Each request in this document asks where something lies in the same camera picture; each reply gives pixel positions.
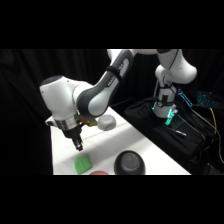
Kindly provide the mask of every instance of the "black bowl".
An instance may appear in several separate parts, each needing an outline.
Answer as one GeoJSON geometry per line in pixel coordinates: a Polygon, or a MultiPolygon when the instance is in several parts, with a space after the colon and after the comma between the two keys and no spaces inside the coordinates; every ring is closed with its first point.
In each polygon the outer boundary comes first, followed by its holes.
{"type": "Polygon", "coordinates": [[[116,175],[145,175],[145,163],[138,153],[125,151],[117,157],[114,172],[116,175]]]}

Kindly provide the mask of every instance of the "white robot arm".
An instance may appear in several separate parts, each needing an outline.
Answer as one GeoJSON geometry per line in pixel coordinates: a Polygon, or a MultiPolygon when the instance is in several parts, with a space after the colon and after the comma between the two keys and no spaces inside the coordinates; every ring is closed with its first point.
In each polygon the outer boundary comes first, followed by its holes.
{"type": "Polygon", "coordinates": [[[172,82],[189,83],[196,77],[196,69],[183,58],[179,49],[108,49],[110,66],[100,81],[92,86],[86,82],[55,76],[44,80],[40,91],[52,117],[47,125],[61,129],[67,138],[71,138],[76,149],[81,151],[81,126],[78,116],[86,119],[101,117],[109,107],[120,83],[130,70],[137,53],[157,54],[161,66],[156,71],[160,83],[160,95],[155,107],[158,117],[167,116],[170,108],[174,108],[175,88],[172,82]]]}

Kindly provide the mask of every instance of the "green light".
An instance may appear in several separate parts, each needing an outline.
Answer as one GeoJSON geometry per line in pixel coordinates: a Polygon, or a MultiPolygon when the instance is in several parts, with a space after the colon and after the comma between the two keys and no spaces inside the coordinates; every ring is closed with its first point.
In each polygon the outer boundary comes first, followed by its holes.
{"type": "Polygon", "coordinates": [[[152,110],[155,110],[155,106],[156,106],[156,102],[155,102],[154,107],[152,108],[152,110]]]}
{"type": "Polygon", "coordinates": [[[170,125],[170,123],[171,123],[171,121],[172,121],[174,115],[175,115],[175,114],[173,113],[173,110],[170,109],[169,114],[168,114],[168,116],[167,116],[167,121],[166,121],[166,123],[165,123],[167,126],[170,125]]]}
{"type": "Polygon", "coordinates": [[[166,121],[166,125],[167,125],[167,126],[170,125],[171,121],[172,121],[172,119],[167,119],[167,121],[166,121]]]}

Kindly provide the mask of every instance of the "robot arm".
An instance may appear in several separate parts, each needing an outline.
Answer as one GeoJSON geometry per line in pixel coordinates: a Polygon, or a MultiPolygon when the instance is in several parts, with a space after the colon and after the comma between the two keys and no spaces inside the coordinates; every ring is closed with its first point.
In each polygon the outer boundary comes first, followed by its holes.
{"type": "Polygon", "coordinates": [[[83,149],[79,114],[91,120],[105,113],[131,68],[137,50],[109,49],[108,54],[111,65],[95,86],[63,76],[49,78],[40,85],[44,102],[52,112],[46,124],[61,129],[65,137],[73,140],[79,151],[83,149]]]}

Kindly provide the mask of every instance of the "table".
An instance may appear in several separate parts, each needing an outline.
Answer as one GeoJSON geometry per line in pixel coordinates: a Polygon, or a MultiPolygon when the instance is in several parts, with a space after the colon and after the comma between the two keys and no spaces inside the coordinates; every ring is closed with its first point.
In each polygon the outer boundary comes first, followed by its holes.
{"type": "Polygon", "coordinates": [[[54,175],[77,175],[74,163],[83,154],[88,154],[93,163],[93,168],[83,175],[95,171],[114,175],[114,162],[126,150],[135,151],[143,158],[147,175],[190,175],[111,108],[106,114],[115,117],[117,127],[103,132],[97,127],[84,126],[82,152],[75,149],[72,140],[65,138],[62,131],[51,128],[54,175]]]}

